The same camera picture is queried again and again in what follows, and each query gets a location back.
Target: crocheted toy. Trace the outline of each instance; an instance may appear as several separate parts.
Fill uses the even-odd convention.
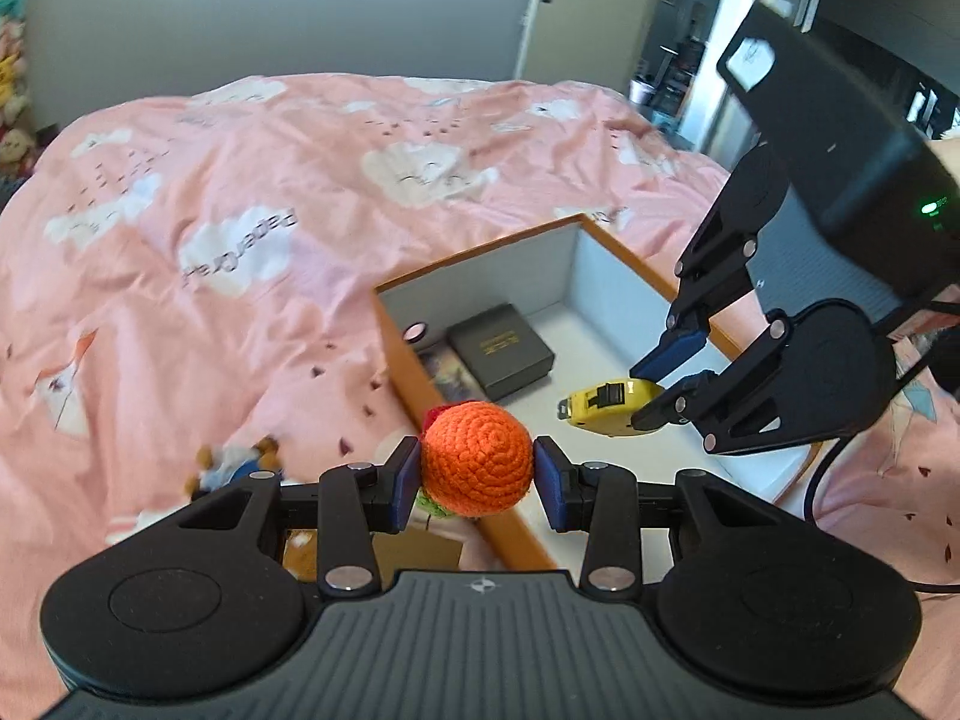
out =
[[[533,477],[530,434],[506,410],[467,401],[426,415],[418,502],[430,514],[505,512],[526,495]]]
[[[278,450],[280,446],[273,436],[263,437],[252,447],[204,445],[197,451],[200,473],[187,480],[184,491],[196,500],[253,471],[272,471],[282,476]]]

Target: box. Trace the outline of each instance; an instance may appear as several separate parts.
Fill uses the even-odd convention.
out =
[[[490,400],[500,400],[541,379],[554,353],[509,303],[453,325],[446,341]]]
[[[638,479],[673,483],[680,469],[699,467],[774,501],[813,461],[817,447],[745,457],[709,456],[692,425],[668,425],[648,436],[605,437],[557,418],[570,392],[622,378],[656,346],[676,288],[584,215],[551,221],[464,251],[374,288],[392,386],[414,423],[442,405],[418,354],[440,343],[465,319],[504,303],[517,309],[556,358],[549,376],[508,395],[499,405],[533,437],[554,437],[570,461],[606,460]],[[416,333],[408,332],[416,328]],[[404,334],[411,341],[404,340]],[[707,347],[661,384],[704,368],[723,370],[739,354],[714,329]],[[509,512],[477,527],[512,570],[557,566],[578,577],[585,533],[550,530],[536,490]],[[644,579],[671,565],[666,533],[644,533]]]

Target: screw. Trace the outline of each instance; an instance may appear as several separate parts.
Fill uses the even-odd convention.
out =
[[[338,565],[323,577],[335,590],[359,590],[373,581],[373,574],[361,565]]]
[[[629,568],[621,568],[619,565],[605,565],[603,568],[594,568],[587,579],[598,590],[606,590],[607,592],[625,590],[637,581],[634,572]]]

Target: small black box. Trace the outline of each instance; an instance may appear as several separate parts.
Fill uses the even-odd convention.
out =
[[[506,303],[455,324],[446,340],[491,400],[516,392],[553,367],[550,347]]]

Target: pink bedsheet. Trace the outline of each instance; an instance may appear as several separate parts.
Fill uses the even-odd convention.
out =
[[[62,693],[46,587],[184,502],[202,443],[272,433],[308,480],[411,429],[374,284],[580,210],[669,276],[725,178],[572,83],[246,79],[71,125],[0,217],[0,717]]]

